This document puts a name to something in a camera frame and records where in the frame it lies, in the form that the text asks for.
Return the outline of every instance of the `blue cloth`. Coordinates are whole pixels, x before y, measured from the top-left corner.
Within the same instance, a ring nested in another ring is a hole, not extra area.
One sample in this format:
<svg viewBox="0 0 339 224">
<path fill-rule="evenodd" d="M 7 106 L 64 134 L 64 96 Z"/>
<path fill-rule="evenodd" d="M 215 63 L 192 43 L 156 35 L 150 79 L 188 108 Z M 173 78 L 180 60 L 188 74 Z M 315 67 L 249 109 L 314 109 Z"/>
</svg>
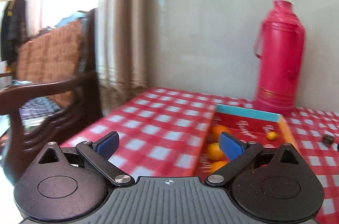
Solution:
<svg viewBox="0 0 339 224">
<path fill-rule="evenodd" d="M 60 28 L 60 27 L 65 26 L 66 24 L 68 24 L 68 23 L 70 23 L 74 20 L 77 20 L 77 19 L 79 19 L 81 17 L 85 17 L 85 16 L 86 16 L 85 13 L 76 12 L 76 13 L 70 15 L 69 17 L 65 17 L 62 20 L 60 20 L 59 23 L 55 25 L 55 28 Z"/>
</svg>

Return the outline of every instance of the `cardboard box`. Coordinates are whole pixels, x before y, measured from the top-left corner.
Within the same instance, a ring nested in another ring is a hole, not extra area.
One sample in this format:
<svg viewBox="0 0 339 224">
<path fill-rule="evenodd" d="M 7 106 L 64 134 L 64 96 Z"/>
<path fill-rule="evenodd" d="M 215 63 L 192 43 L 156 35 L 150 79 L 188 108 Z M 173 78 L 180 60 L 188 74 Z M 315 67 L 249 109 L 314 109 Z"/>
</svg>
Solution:
<svg viewBox="0 0 339 224">
<path fill-rule="evenodd" d="M 255 141 L 266 148 L 278 148 L 288 142 L 298 150 L 296 141 L 284 119 L 280 114 L 258 111 L 253 109 L 217 104 L 211 122 L 211 127 L 223 125 L 230 129 L 232 135 L 243 142 Z M 275 131 L 278 138 L 270 141 L 266 134 Z M 206 153 L 206 146 L 213 142 L 209 134 L 199 157 L 194 175 L 205 179 L 210 174 L 211 161 Z"/>
</svg>

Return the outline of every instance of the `crosshair marking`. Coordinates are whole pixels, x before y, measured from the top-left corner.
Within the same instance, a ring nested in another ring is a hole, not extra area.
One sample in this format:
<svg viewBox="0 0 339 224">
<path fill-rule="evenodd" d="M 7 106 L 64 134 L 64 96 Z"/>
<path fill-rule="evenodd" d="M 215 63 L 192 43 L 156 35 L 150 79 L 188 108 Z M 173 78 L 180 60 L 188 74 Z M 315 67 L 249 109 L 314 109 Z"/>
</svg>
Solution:
<svg viewBox="0 0 339 224">
<path fill-rule="evenodd" d="M 164 181 L 164 183 L 166 183 L 167 185 L 171 185 L 171 184 L 173 184 L 175 182 L 173 180 L 171 180 L 171 179 L 168 179 L 168 180 Z"/>
</svg>

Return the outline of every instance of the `floor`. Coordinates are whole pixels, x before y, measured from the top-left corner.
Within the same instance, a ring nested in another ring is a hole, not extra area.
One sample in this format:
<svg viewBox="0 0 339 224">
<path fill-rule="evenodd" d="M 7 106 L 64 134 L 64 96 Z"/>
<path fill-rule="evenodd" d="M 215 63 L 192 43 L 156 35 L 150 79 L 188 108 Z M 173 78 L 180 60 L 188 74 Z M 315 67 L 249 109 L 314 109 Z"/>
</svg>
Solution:
<svg viewBox="0 0 339 224">
<path fill-rule="evenodd" d="M 13 189 L 0 168 L 0 216 L 1 222 L 6 220 L 7 224 L 19 224 L 22 221 L 22 216 L 14 202 Z"/>
</svg>

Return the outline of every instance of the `white wall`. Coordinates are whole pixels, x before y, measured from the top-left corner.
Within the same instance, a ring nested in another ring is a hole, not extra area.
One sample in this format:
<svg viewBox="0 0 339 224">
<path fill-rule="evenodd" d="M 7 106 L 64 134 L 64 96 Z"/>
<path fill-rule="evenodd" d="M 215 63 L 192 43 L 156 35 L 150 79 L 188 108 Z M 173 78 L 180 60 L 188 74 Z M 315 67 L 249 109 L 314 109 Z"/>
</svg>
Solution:
<svg viewBox="0 0 339 224">
<path fill-rule="evenodd" d="M 306 29 L 297 106 L 339 112 L 339 0 L 288 0 Z M 253 99 L 252 52 L 272 0 L 146 0 L 148 79 L 169 87 Z"/>
</svg>

